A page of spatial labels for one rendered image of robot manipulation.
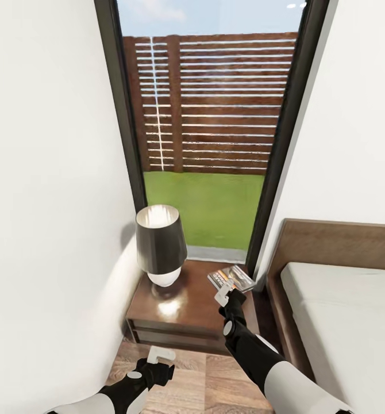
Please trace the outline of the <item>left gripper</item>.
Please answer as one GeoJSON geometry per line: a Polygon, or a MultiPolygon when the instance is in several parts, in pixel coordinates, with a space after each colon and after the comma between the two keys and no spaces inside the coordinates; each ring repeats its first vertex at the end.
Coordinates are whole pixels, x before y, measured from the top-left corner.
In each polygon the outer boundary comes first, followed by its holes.
{"type": "Polygon", "coordinates": [[[165,365],[163,363],[151,364],[147,362],[147,358],[142,358],[138,360],[136,369],[148,369],[153,378],[151,388],[156,384],[160,386],[165,386],[168,380],[173,378],[174,373],[174,365],[171,367],[169,365],[165,365]]]}

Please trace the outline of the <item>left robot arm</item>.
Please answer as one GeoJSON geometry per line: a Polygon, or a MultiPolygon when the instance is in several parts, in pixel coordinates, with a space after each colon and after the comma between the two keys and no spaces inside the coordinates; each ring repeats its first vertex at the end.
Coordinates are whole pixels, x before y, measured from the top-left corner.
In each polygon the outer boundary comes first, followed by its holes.
{"type": "Polygon", "coordinates": [[[149,390],[155,384],[165,386],[173,378],[174,365],[158,363],[158,358],[174,361],[176,354],[171,348],[151,346],[148,358],[138,360],[136,369],[126,373],[123,380],[103,386],[82,401],[62,404],[43,414],[140,414],[149,390]]]}

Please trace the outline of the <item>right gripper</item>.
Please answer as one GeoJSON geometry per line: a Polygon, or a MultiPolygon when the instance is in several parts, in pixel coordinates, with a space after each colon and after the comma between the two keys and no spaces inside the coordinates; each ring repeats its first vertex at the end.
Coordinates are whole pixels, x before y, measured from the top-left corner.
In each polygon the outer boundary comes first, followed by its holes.
{"type": "Polygon", "coordinates": [[[220,308],[218,309],[218,312],[225,318],[225,320],[227,312],[231,308],[238,308],[243,313],[241,306],[247,299],[246,295],[236,288],[234,288],[232,292],[229,292],[227,296],[229,297],[228,303],[225,305],[225,307],[220,306],[220,308]]]}

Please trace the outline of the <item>hardback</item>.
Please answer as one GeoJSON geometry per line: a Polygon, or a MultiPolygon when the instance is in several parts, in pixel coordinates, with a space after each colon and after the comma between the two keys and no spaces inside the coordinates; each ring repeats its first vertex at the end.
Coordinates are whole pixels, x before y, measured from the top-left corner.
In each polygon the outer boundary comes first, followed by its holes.
{"type": "Polygon", "coordinates": [[[227,269],[209,273],[207,278],[217,290],[220,290],[228,279],[233,280],[233,286],[230,289],[230,292],[236,288],[240,292],[246,293],[249,290],[256,288],[256,283],[252,281],[242,270],[240,270],[238,266],[231,266],[227,269]]]}

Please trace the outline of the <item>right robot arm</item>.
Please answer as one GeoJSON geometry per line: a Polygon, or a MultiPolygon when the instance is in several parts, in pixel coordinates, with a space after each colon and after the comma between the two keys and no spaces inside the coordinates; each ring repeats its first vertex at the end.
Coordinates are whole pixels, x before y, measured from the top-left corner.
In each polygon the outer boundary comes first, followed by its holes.
{"type": "Polygon", "coordinates": [[[225,318],[225,346],[276,414],[357,414],[294,367],[260,335],[253,337],[242,310],[246,295],[228,279],[214,296],[225,318]]]}

